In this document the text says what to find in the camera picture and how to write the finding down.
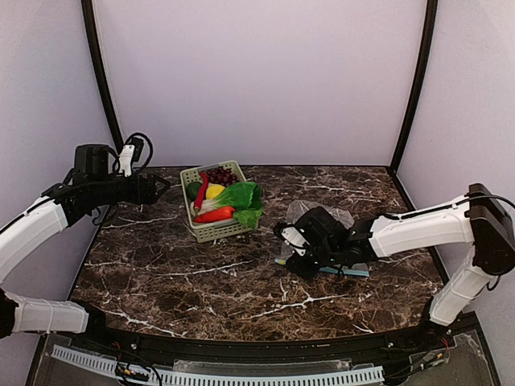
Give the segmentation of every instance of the white wall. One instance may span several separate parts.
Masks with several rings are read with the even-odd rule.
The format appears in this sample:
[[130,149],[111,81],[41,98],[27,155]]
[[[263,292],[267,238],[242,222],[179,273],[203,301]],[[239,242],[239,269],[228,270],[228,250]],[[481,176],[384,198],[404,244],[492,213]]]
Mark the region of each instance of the white wall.
[[[399,171],[417,207],[460,195],[475,182],[515,200],[513,20],[511,0],[439,2],[426,80]],[[441,248],[451,273],[462,251]],[[510,273],[472,303],[507,385],[515,384],[513,294]]]
[[154,165],[389,164],[425,0],[95,3],[122,130],[166,147]]
[[[109,143],[80,2],[0,2],[0,224],[62,181],[75,147]],[[65,299],[93,234],[82,220],[29,256],[5,290]],[[36,335],[0,341],[0,385],[25,384]]]

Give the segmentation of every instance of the marble table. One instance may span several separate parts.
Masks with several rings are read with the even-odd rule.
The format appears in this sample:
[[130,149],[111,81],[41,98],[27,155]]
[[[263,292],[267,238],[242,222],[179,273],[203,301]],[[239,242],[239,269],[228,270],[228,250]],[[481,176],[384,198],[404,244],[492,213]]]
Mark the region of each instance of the marble table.
[[303,281],[274,258],[271,229],[295,199],[355,219],[405,211],[384,167],[248,166],[265,192],[258,230],[198,244],[187,224],[181,168],[152,169],[172,188],[153,206],[121,204],[98,232],[72,298],[102,309],[108,325],[190,339],[291,341],[390,331],[417,324],[442,281],[426,250],[371,263],[370,277]]

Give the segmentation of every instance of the wire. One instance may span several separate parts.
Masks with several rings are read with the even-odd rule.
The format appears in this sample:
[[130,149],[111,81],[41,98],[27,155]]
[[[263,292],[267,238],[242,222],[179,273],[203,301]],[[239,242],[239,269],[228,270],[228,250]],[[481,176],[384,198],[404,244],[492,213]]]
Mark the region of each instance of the wire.
[[442,338],[443,344],[445,344],[445,351],[447,351],[447,361],[451,358],[451,350],[449,349],[449,342],[447,339]]
[[510,207],[515,209],[515,203],[513,203],[509,199],[506,199],[505,197],[502,197],[500,195],[474,195],[473,197],[467,197],[466,199],[462,199],[461,201],[458,201],[457,203],[449,203],[447,205],[442,205],[440,207],[432,207],[430,209],[426,209],[425,211],[416,211],[416,212],[412,212],[412,213],[406,213],[405,215],[403,215],[402,213],[400,213],[398,215],[394,215],[391,213],[385,213],[383,216],[389,220],[412,219],[414,217],[418,217],[421,215],[427,215],[434,211],[442,211],[443,209],[450,209],[454,206],[463,205],[464,203],[468,203],[470,201],[475,201],[477,199],[498,199],[499,201],[507,203]]
[[424,361],[424,357],[427,354],[429,354],[430,352],[432,352],[432,350],[428,350],[428,351],[424,352],[419,360],[417,360],[417,361],[415,361],[413,363],[408,364],[405,368],[402,368],[401,370],[399,370],[398,372],[395,372],[394,374],[388,375],[387,378],[394,378],[397,374],[401,374],[402,372],[405,372],[406,370],[409,370],[412,367],[414,368],[415,366],[418,366],[422,361]]
[[97,217],[93,218],[91,220],[91,224],[95,225],[96,227],[102,224],[102,221],[97,222],[102,217],[102,212],[100,211],[99,207],[95,208],[95,211],[97,211]]
[[114,157],[114,162],[111,166],[112,172],[117,173],[120,170],[120,157],[118,156],[116,150],[110,146],[107,147],[107,151]]
[[39,201],[38,203],[36,203],[36,204],[32,205],[31,207],[29,207],[24,213],[21,213],[17,217],[13,218],[5,227],[0,229],[0,235],[3,234],[7,229],[12,227],[14,224],[16,224],[18,221],[20,221],[23,217],[25,217],[25,215],[28,215],[29,213],[31,213],[32,211],[34,211],[35,209],[37,209],[41,205],[43,205],[43,204],[45,204],[45,203],[47,203],[49,201],[52,201],[52,200],[53,199],[51,199],[51,198],[47,198],[47,199],[44,199],[43,201]]
[[152,141],[150,138],[148,138],[144,133],[132,133],[126,140],[126,145],[130,143],[130,140],[132,138],[140,137],[143,138],[146,141],[146,144],[148,145],[148,156],[146,157],[145,162],[133,173],[133,175],[139,175],[143,169],[145,169],[148,164],[150,163],[150,160],[154,156],[154,145],[152,144]]
[[501,281],[501,276],[498,276],[498,277],[497,277],[497,280],[496,280],[495,284],[493,285],[493,287],[491,287],[491,286],[490,286],[490,283],[488,283],[488,284],[486,285],[486,289],[487,289],[488,291],[493,291],[493,290],[494,290],[494,289],[499,285],[499,281]]
[[98,347],[102,347],[106,350],[111,350],[111,351],[117,351],[118,352],[118,361],[122,358],[122,354],[127,354],[127,355],[132,355],[135,359],[138,359],[140,360],[143,365],[147,366],[149,369],[152,370],[152,372],[155,374],[155,377],[157,378],[158,380],[158,383],[159,383],[159,386],[163,386],[163,380],[161,379],[161,376],[160,374],[158,373],[158,371],[155,369],[154,365],[153,364],[150,364],[147,360],[143,359],[141,356],[139,355],[136,355],[134,354],[133,352],[130,352],[130,351],[126,351],[126,350],[122,350],[120,348],[120,344],[118,342],[114,342],[113,345],[117,346],[117,347],[109,347],[109,346],[106,346],[104,344],[101,344],[101,343],[98,343],[98,342],[95,342],[94,340],[91,340],[89,338],[86,338],[84,336],[78,336],[77,338],[80,338],[80,339],[84,339],[84,340],[87,340],[88,342],[90,343],[93,343],[93,344],[96,344]]

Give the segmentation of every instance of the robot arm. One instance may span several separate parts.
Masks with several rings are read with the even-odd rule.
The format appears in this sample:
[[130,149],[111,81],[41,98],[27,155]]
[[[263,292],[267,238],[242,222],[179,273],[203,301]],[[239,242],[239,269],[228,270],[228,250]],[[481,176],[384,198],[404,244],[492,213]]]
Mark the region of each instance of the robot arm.
[[449,326],[493,279],[515,266],[515,238],[508,212],[481,184],[439,205],[401,215],[357,221],[350,229],[321,207],[296,223],[278,224],[276,236],[294,248],[286,267],[305,279],[324,266],[341,269],[394,253],[448,243],[469,243],[463,264],[431,299],[426,324]]
[[[108,158],[114,150],[102,145],[77,147],[75,167],[65,182],[46,190],[0,230],[0,285],[32,251],[85,215],[92,215],[96,207],[120,202],[157,202],[170,183],[157,175],[143,176],[141,169],[131,170],[142,145],[138,138],[127,143],[117,157],[118,170],[112,173]],[[81,333],[88,325],[88,317],[88,312],[74,302],[25,298],[0,289],[0,338],[20,331]]]

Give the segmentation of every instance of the white cable organizer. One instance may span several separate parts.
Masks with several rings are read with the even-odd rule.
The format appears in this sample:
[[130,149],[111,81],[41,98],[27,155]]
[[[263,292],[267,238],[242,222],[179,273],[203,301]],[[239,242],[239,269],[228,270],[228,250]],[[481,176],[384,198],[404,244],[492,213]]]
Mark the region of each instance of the white cable organizer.
[[[54,345],[51,357],[102,376],[121,379],[115,376],[116,359],[113,357],[92,355],[58,345]],[[136,365],[131,365],[130,368],[147,373],[147,370]],[[309,376],[206,376],[173,372],[162,368],[156,368],[156,371],[161,376],[163,386],[357,386],[377,384],[385,380],[382,366]],[[137,380],[130,382],[159,385],[153,372],[150,373],[150,379],[147,382]]]

